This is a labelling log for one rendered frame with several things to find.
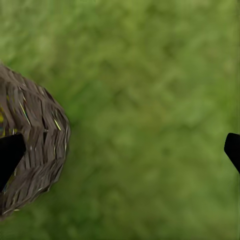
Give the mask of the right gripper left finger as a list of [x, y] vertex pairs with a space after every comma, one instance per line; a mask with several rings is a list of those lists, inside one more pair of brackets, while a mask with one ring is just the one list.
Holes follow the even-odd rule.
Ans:
[[0, 194], [26, 152], [22, 133], [0, 138]]

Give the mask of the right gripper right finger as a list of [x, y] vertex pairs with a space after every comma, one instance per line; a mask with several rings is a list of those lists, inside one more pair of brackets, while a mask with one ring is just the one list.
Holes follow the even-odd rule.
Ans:
[[240, 135], [228, 133], [224, 151], [240, 173]]

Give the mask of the wicker basket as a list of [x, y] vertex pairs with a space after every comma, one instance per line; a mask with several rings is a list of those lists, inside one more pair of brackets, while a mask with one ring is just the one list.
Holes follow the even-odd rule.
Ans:
[[[63, 107], [46, 88], [0, 60], [0, 139], [23, 134], [26, 152], [0, 194], [0, 221], [49, 192], [66, 160], [71, 134]], [[69, 154], [68, 153], [68, 154]]]

